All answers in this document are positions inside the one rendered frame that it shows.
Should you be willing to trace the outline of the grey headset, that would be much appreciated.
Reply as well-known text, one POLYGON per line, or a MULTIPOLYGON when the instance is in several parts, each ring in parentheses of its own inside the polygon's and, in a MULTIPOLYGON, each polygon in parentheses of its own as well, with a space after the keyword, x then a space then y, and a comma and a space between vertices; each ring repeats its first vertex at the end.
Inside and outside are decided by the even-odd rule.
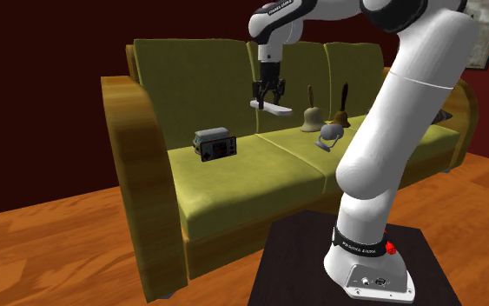
POLYGON ((325 124, 320 129, 318 140, 314 144, 326 152, 330 152, 335 144, 344 136, 344 128, 338 124, 325 124), (327 145, 324 141, 332 141, 331 145, 327 145))

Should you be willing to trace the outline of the grey toy van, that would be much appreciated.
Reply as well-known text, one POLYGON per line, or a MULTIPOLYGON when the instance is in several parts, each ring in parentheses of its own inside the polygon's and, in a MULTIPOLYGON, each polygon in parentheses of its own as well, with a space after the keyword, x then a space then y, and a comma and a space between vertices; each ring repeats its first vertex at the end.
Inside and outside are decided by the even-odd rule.
POLYGON ((207 129, 207 130, 198 130, 195 132, 195 138, 193 141, 195 153, 201 154, 201 143, 207 142, 211 140, 221 139, 229 137, 228 129, 224 127, 207 129))

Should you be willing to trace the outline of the green sofa with wooden frame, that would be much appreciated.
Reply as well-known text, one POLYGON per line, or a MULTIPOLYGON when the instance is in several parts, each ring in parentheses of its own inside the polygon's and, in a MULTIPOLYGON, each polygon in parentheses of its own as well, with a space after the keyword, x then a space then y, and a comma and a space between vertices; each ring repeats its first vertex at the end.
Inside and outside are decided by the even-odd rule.
POLYGON ((102 79, 116 173, 143 294, 160 299, 264 247, 272 222, 301 210, 334 213, 335 170, 387 74, 374 43, 300 42, 284 48, 281 103, 250 107, 257 47, 231 39, 137 39, 129 74, 102 79), (325 124, 348 83, 349 128, 330 152, 302 132, 307 87, 325 124), (203 162, 195 132, 224 127, 237 154, 203 162))

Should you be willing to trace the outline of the white remote control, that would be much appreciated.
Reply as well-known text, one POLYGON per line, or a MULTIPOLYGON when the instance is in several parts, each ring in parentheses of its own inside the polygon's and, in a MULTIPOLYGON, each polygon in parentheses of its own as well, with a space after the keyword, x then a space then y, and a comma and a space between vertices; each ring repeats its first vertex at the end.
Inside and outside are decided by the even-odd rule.
POLYGON ((249 105, 254 109, 261 110, 275 116, 291 116, 293 113, 292 109, 268 102, 264 102, 262 108, 260 108, 260 104, 256 100, 252 100, 249 105))

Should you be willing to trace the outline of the beige hand bell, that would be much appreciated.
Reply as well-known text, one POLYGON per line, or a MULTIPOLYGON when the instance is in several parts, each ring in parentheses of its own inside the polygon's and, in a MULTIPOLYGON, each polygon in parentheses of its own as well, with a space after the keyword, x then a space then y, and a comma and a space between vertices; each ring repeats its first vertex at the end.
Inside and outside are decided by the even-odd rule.
POLYGON ((309 103, 309 107, 303 112, 304 123, 301 126, 301 131, 320 131, 320 129, 325 125, 325 120, 323 119, 321 109, 314 105, 314 92, 311 85, 308 85, 307 87, 307 101, 309 103))

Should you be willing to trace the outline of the framed wall picture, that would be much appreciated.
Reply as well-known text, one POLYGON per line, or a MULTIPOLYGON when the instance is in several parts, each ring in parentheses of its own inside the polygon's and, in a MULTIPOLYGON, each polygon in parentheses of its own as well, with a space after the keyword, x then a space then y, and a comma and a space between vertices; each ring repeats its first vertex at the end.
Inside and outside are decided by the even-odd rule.
POLYGON ((466 67, 469 70, 487 70, 489 67, 489 0, 467 0, 465 13, 479 26, 479 34, 466 67))

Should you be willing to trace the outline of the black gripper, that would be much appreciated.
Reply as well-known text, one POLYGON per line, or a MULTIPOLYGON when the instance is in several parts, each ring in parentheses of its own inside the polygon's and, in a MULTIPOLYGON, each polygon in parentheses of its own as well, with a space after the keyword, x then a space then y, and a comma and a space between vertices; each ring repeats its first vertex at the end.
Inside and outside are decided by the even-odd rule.
POLYGON ((264 109, 265 88, 273 89, 273 103, 279 104, 285 93, 286 80, 280 78, 280 62, 260 62, 260 80, 253 81, 252 90, 254 100, 259 110, 264 109))

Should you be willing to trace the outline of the dark robot stand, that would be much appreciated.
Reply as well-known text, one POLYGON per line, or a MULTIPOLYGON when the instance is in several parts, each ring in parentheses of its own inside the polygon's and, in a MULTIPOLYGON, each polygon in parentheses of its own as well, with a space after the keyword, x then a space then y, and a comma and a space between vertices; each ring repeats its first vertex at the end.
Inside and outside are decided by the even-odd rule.
POLYGON ((248 306, 462 306, 420 229, 387 225, 415 288, 412 304, 351 298, 323 260, 336 215, 305 210, 272 223, 248 306))

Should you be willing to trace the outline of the black handheld game console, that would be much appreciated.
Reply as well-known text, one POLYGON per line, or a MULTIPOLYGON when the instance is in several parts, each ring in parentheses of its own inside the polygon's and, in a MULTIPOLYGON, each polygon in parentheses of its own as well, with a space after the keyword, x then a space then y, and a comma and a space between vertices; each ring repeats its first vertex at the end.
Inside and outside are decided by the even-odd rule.
POLYGON ((234 156, 237 154, 236 137, 229 136, 211 141, 201 142, 201 159, 203 162, 234 156))

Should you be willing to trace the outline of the brown hand bell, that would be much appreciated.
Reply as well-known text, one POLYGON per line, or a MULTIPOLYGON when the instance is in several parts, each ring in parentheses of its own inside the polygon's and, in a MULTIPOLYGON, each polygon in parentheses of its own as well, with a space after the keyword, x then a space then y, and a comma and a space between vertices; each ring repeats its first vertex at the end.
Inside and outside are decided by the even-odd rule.
POLYGON ((341 97, 340 97, 340 109, 334 115, 334 119, 331 124, 339 124, 343 128, 349 128, 351 123, 348 121, 348 115, 346 113, 346 104, 347 104, 347 95, 348 95, 348 83, 344 83, 342 86, 341 97))

